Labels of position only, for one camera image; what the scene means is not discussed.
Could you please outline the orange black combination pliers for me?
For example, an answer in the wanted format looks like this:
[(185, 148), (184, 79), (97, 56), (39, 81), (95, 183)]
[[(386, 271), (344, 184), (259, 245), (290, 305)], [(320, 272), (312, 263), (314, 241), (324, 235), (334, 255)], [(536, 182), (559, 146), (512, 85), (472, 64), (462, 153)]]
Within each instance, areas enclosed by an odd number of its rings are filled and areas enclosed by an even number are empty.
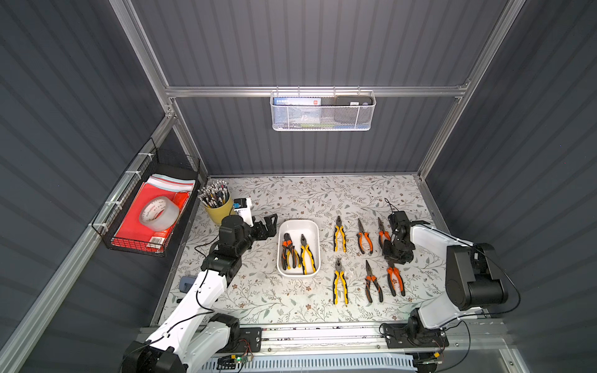
[(387, 281), (390, 287), (391, 294), (393, 297), (396, 297), (397, 294), (401, 296), (406, 295), (405, 287), (404, 287), (404, 280), (401, 276), (399, 268), (393, 261), (388, 261), (388, 268), (387, 268)]

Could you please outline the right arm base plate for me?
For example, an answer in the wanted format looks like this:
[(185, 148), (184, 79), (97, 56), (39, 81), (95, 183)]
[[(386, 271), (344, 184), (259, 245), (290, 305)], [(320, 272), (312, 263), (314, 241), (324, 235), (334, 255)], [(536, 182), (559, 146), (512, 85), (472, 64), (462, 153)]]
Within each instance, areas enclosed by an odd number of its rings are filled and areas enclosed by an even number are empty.
[(389, 349), (438, 348), (449, 346), (446, 334), (440, 329), (425, 329), (407, 323), (382, 323), (379, 332)]

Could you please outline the orange long nose pliers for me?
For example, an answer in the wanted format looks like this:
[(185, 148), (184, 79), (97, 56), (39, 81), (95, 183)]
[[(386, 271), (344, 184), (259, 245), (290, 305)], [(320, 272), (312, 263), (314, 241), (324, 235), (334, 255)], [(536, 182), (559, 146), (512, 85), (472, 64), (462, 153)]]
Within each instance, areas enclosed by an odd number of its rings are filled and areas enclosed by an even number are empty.
[(365, 295), (369, 303), (373, 303), (373, 297), (371, 293), (371, 288), (374, 287), (377, 290), (379, 302), (383, 302), (383, 293), (382, 289), (379, 285), (377, 277), (373, 274), (373, 270), (368, 261), (365, 261), (365, 270), (366, 270), (366, 278), (365, 278)]

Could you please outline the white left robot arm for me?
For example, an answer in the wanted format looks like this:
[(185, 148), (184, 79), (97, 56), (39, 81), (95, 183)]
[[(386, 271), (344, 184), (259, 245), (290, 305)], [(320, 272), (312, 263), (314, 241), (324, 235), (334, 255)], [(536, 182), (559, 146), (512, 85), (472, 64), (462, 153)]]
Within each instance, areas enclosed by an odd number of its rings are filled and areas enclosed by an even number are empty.
[(240, 339), (239, 320), (212, 306), (239, 272), (244, 253), (256, 241), (276, 236), (277, 228), (276, 214), (252, 225), (238, 215), (224, 217), (190, 290), (145, 341), (129, 345), (118, 371), (197, 372), (214, 354), (233, 348)]

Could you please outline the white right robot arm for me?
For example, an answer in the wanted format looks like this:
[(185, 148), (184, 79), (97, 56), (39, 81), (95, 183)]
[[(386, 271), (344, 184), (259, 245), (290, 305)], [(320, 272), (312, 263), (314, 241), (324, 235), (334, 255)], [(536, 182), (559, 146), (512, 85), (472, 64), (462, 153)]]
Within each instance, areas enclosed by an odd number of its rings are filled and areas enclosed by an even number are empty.
[(446, 262), (445, 290), (411, 312), (405, 323), (382, 327), (389, 348), (404, 345), (433, 347), (446, 345), (442, 331), (450, 323), (484, 315), (483, 309), (508, 301), (511, 278), (498, 264), (493, 246), (458, 239), (423, 221), (401, 229), (404, 239), (395, 239), (393, 251), (411, 254), (422, 246)]

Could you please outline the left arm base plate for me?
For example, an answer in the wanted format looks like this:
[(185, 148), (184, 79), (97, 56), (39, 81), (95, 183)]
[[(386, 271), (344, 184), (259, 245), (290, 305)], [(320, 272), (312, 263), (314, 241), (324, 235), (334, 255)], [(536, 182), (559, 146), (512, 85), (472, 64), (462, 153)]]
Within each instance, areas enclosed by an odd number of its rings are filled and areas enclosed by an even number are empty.
[(260, 327), (238, 327), (231, 329), (227, 345), (221, 353), (240, 354), (260, 352), (263, 329)]

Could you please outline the orange handled cutting pliers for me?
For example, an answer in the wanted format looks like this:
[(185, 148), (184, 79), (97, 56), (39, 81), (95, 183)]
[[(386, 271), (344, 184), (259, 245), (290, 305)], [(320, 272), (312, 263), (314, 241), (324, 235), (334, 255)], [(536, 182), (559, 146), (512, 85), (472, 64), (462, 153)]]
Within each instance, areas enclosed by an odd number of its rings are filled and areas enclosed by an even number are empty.
[(373, 243), (369, 237), (369, 234), (367, 233), (367, 231), (365, 231), (365, 228), (362, 225), (361, 219), (358, 219), (358, 227), (359, 227), (359, 232), (358, 232), (359, 250), (360, 250), (361, 254), (368, 253), (368, 255), (372, 255), (373, 254)]

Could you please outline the large yellow black pliers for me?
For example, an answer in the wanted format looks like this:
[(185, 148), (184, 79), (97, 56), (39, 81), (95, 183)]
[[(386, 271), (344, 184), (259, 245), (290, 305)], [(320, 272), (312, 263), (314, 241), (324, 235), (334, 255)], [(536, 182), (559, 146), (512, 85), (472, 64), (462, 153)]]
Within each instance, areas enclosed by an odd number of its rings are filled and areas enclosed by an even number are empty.
[(348, 285), (341, 258), (337, 258), (335, 261), (333, 280), (333, 303), (337, 305), (339, 302), (343, 302), (345, 305), (349, 303)]

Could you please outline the small yellow handled pliers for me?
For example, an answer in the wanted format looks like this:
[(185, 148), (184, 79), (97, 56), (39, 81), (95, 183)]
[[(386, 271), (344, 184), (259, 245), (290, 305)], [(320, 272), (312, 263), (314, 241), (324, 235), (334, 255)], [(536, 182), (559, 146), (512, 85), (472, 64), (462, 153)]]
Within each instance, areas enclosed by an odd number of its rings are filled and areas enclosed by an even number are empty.
[(348, 251), (345, 228), (340, 215), (337, 216), (334, 226), (333, 244), (335, 252), (339, 252), (341, 250), (343, 253), (346, 253)]

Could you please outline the white plastic storage box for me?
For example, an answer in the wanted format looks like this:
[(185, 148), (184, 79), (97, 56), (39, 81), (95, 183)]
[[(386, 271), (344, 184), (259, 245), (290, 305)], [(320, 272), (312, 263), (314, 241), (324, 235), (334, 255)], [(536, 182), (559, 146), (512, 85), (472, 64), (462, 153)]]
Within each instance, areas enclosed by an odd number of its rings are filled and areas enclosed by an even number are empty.
[[(297, 267), (291, 270), (285, 270), (281, 263), (281, 249), (282, 241), (285, 233), (291, 236), (292, 242), (297, 250), (301, 259), (301, 234), (306, 237), (306, 240), (310, 246), (312, 254), (314, 256), (317, 271), (314, 274), (303, 274), (302, 267)], [(318, 225), (311, 220), (306, 219), (293, 219), (283, 222), (278, 230), (278, 272), (286, 278), (303, 280), (307, 278), (313, 278), (321, 268), (321, 254), (320, 254), (320, 232)]]

